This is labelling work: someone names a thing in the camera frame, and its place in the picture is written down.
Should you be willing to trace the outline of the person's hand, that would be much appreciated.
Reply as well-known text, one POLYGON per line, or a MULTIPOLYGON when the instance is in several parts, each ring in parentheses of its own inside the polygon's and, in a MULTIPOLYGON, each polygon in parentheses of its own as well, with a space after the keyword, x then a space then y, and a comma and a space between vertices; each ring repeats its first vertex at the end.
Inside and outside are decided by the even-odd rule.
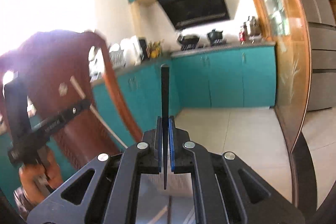
POLYGON ((18 212, 23 219, 27 219, 29 212, 46 198, 42 192, 42 186, 48 186, 51 190, 57 189, 63 183, 60 166, 53 151, 46 146, 48 164, 22 165, 19 169, 21 186, 13 192, 14 201, 18 212))

